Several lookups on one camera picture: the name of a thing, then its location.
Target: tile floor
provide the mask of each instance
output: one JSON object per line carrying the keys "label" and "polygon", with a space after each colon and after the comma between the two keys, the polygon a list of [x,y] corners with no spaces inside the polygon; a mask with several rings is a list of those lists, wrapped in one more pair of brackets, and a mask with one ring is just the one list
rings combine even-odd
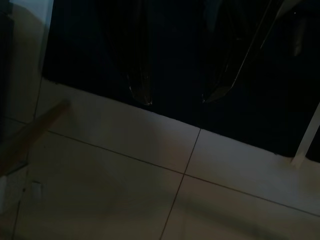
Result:
{"label": "tile floor", "polygon": [[52,1],[13,2],[0,123],[10,135],[63,99],[71,109],[30,149],[18,217],[17,206],[0,216],[0,239],[320,239],[320,164],[295,170],[285,157],[41,79]]}

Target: white tile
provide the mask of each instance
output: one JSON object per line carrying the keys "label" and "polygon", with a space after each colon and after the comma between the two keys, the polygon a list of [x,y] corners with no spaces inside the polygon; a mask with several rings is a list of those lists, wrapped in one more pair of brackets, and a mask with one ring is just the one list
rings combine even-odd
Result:
{"label": "white tile", "polygon": [[4,115],[31,122],[41,81],[41,51],[50,0],[12,0],[11,69]]}
{"label": "white tile", "polygon": [[162,240],[256,239],[255,200],[185,176]]}
{"label": "white tile", "polygon": [[25,124],[23,123],[5,117],[0,117],[0,142],[9,138],[24,126]]}
{"label": "white tile", "polygon": [[320,164],[289,159],[201,130],[186,173],[320,215]]}
{"label": "white tile", "polygon": [[[0,117],[0,142],[20,130],[23,123]],[[14,230],[18,205],[11,206],[6,212],[0,214],[0,239],[11,240]]]}
{"label": "white tile", "polygon": [[17,216],[18,205],[15,204],[0,214],[0,239],[11,240]]}
{"label": "white tile", "polygon": [[62,84],[42,81],[37,116],[63,99],[70,111],[51,131],[184,172],[199,128]]}
{"label": "white tile", "polygon": [[[29,154],[16,239],[158,240],[182,175],[53,133]],[[30,184],[42,184],[33,198]]]}
{"label": "white tile", "polygon": [[257,240],[319,240],[320,217],[257,199]]}

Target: floor tile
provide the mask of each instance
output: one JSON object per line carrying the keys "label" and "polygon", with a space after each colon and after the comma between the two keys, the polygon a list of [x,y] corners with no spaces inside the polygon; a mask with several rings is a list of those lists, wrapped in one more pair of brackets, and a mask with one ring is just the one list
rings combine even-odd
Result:
{"label": "floor tile", "polygon": [[11,0],[14,31],[4,115],[24,123],[33,120],[36,109],[49,1]]}
{"label": "floor tile", "polygon": [[[24,124],[0,117],[0,142],[20,130]],[[0,239],[11,240],[17,216],[18,205],[13,205],[0,214]]]}
{"label": "floor tile", "polygon": [[186,173],[320,215],[320,164],[289,159],[201,130]]}
{"label": "floor tile", "polygon": [[162,240],[255,239],[255,198],[183,178]]}
{"label": "floor tile", "polygon": [[[29,162],[17,240],[158,240],[182,178],[54,133]],[[32,194],[33,181],[41,194]]]}
{"label": "floor tile", "polygon": [[257,240],[266,239],[260,228],[283,240],[320,239],[320,217],[257,199]]}
{"label": "floor tile", "polygon": [[5,117],[0,117],[0,141],[5,140],[6,138],[15,134],[24,126],[25,124],[23,123]]}
{"label": "floor tile", "polygon": [[0,214],[0,239],[11,240],[17,216],[18,205],[15,204],[10,209]]}
{"label": "floor tile", "polygon": [[37,116],[62,99],[71,110],[50,129],[152,164],[184,172],[199,128],[137,107],[43,80]]}

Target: wooden stick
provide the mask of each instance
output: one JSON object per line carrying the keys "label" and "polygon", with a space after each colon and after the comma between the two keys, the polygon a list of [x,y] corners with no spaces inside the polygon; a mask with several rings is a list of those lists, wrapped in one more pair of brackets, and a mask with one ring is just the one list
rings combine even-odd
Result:
{"label": "wooden stick", "polygon": [[50,128],[69,106],[68,101],[62,101],[0,145],[0,177],[18,163],[29,147]]}

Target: wooden handle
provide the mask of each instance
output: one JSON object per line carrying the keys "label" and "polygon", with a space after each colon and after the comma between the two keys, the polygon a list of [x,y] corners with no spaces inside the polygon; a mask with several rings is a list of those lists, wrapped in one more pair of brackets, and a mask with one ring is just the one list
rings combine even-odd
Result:
{"label": "wooden handle", "polygon": [[0,177],[14,166],[70,106],[66,100],[23,127],[0,146]]}

